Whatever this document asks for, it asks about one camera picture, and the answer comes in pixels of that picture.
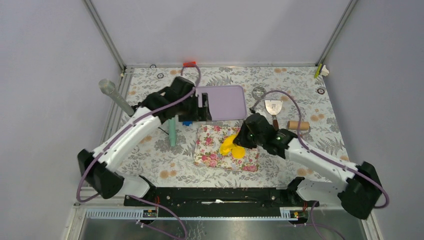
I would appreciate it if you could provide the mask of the floral rectangular tray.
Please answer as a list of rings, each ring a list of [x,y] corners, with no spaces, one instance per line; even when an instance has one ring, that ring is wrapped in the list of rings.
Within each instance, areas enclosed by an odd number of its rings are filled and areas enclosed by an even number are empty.
[[[226,137],[237,135],[239,127],[202,125],[197,132],[194,148],[194,164],[199,167],[226,169],[232,171],[257,172],[259,151],[245,148],[243,158],[234,158],[232,153],[220,154],[220,146]]]

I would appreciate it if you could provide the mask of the round yellow dough wrapper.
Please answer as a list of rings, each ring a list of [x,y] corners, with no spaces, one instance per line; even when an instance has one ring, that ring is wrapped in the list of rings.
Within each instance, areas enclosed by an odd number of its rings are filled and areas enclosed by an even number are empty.
[[[231,154],[236,159],[242,159],[245,157],[246,150],[243,147],[236,145],[231,149]]]

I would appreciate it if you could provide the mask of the metal spatula wooden handle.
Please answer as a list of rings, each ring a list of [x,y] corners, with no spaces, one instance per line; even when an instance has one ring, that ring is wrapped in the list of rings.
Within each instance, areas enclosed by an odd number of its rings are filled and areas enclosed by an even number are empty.
[[[272,118],[272,125],[275,130],[279,130],[279,123],[277,120],[277,115],[281,112],[283,107],[283,101],[282,100],[273,100],[273,99],[266,99],[264,101],[265,109],[266,111],[271,115]]]

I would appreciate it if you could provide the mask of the yellow dough piece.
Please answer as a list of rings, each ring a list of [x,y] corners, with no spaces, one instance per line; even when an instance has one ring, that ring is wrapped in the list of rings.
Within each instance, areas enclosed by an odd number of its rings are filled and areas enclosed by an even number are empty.
[[[222,156],[228,155],[236,147],[236,145],[234,144],[234,139],[236,138],[236,136],[237,136],[236,134],[233,134],[224,139],[224,141],[222,142],[219,148],[219,153]]]

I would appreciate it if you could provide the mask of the wooden dough roller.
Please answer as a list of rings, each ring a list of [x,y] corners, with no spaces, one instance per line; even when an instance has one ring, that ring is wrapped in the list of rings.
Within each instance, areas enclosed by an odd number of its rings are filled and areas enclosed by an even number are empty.
[[[310,132],[311,126],[310,123],[307,121],[289,120],[287,122],[287,129],[296,131],[299,130],[301,132]]]

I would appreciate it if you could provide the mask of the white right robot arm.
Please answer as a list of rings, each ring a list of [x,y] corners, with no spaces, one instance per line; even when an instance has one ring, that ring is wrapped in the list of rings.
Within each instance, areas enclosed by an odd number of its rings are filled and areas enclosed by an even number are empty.
[[[331,155],[307,145],[294,132],[276,130],[259,113],[250,115],[242,124],[233,140],[245,149],[263,148],[268,154],[299,163],[327,179],[317,182],[296,177],[287,189],[287,201],[299,206],[304,201],[341,206],[355,218],[366,220],[383,188],[375,167],[333,158]]]

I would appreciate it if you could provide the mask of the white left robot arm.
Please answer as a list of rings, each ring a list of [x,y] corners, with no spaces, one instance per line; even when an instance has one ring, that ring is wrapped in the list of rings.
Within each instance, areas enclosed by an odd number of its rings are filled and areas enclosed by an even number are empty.
[[[119,173],[118,169],[142,139],[175,116],[188,117],[191,121],[211,120],[209,109],[199,105],[196,90],[200,81],[200,77],[192,82],[176,76],[170,86],[130,106],[129,120],[104,143],[92,151],[82,149],[77,154],[81,182],[93,187],[94,197],[135,195],[144,206],[154,202],[155,192],[147,180]]]

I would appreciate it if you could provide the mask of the floral tablecloth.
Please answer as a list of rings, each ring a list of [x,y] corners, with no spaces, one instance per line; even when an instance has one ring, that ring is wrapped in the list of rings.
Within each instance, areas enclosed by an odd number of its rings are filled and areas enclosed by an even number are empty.
[[[283,101],[277,117],[281,127],[297,119],[309,122],[310,132],[302,133],[303,140],[338,160],[348,161],[324,80],[314,78],[315,72],[314,67],[203,67],[200,84],[242,86],[247,108],[263,93],[268,99]],[[119,171],[144,176],[159,187],[285,187],[295,177],[325,181],[312,169],[264,150],[259,151],[256,172],[197,166],[193,154],[200,126],[199,122],[190,126],[178,123],[174,147],[167,132],[157,129],[139,142]]]

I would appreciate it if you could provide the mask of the purple plastic tray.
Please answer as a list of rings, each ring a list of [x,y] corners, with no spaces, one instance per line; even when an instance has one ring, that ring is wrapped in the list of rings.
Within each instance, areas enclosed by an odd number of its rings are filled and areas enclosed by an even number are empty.
[[[200,86],[195,94],[208,93],[212,121],[243,120],[247,116],[245,92],[240,85]]]

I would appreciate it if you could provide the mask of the red block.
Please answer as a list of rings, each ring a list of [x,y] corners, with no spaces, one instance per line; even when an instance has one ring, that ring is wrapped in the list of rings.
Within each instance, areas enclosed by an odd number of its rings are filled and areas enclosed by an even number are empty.
[[[190,62],[184,62],[182,64],[182,66],[184,68],[194,68],[197,65],[197,63],[195,61],[190,61]]]

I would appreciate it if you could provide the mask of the black mini tripod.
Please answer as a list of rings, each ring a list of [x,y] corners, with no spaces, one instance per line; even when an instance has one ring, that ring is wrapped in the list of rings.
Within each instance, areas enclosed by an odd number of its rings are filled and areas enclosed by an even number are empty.
[[[130,123],[132,124],[132,130],[136,130],[137,135],[144,137],[159,129],[162,129],[162,133],[164,131],[168,132],[160,118],[154,116],[152,110],[147,107],[139,107],[131,117]]]

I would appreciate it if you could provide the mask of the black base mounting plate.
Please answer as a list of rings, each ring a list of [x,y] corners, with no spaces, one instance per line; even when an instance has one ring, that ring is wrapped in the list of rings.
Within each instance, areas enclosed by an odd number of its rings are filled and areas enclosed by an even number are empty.
[[[126,207],[159,204],[178,217],[281,217],[281,208],[303,210],[313,201],[301,199],[293,190],[274,187],[153,187],[136,200],[127,196]]]

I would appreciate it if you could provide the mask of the white yellow corner clip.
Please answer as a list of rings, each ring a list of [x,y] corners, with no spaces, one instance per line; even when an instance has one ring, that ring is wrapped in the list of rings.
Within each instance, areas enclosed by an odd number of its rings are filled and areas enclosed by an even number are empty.
[[[317,67],[317,70],[314,74],[314,78],[318,78],[319,76],[327,77],[330,74],[330,71],[327,69],[325,64],[320,63]]]

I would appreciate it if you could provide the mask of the silver microphone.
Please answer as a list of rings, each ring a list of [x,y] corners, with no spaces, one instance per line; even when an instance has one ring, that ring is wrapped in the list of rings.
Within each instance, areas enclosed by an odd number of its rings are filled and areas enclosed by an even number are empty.
[[[99,81],[98,86],[100,91],[104,95],[111,98],[129,117],[132,117],[134,115],[134,109],[119,93],[114,82],[107,78],[104,78]]]

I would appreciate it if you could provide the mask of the teal handled tool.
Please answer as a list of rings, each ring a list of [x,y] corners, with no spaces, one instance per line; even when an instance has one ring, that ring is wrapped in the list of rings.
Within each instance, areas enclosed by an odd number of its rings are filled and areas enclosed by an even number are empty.
[[[168,139],[171,147],[177,144],[176,118],[173,117],[168,121]]]

